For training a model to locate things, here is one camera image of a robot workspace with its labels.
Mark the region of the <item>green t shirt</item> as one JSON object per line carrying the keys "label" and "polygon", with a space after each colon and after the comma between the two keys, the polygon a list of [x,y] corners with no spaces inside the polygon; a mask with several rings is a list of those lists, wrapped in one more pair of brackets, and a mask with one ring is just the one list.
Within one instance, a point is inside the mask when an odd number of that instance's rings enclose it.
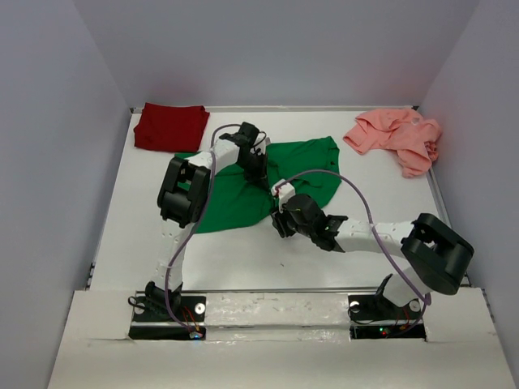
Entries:
{"label": "green t shirt", "polygon": [[[341,180],[321,170],[339,173],[340,149],[331,137],[266,147],[268,186],[292,178],[298,194],[310,195],[320,207],[336,194]],[[244,177],[244,170],[229,165],[216,174],[207,210],[196,232],[215,233],[251,227],[269,216],[278,201],[270,188],[254,186]]]}

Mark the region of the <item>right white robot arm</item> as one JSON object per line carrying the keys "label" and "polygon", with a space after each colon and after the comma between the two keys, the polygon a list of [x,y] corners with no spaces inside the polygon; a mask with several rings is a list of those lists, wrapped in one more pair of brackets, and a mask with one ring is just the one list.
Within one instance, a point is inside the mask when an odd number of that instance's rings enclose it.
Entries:
{"label": "right white robot arm", "polygon": [[361,321],[395,319],[412,301],[429,305],[433,292],[456,294],[474,256],[467,240],[429,213],[410,222],[371,224],[327,215],[311,196],[295,194],[270,216],[283,238],[300,234],[324,251],[386,257],[393,272],[358,304],[354,317]]}

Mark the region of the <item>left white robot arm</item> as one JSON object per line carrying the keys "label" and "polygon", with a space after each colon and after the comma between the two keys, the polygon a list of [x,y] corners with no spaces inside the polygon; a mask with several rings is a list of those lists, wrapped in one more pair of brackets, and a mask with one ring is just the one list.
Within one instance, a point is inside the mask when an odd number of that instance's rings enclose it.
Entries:
{"label": "left white robot arm", "polygon": [[236,124],[238,131],[233,134],[222,132],[231,127],[231,124],[218,127],[208,150],[171,159],[157,196],[162,220],[161,248],[145,293],[152,299],[151,309],[158,318],[172,319],[185,328],[187,323],[176,316],[182,301],[182,263],[187,243],[208,210],[216,175],[237,165],[247,182],[269,190],[268,136],[248,122]]}

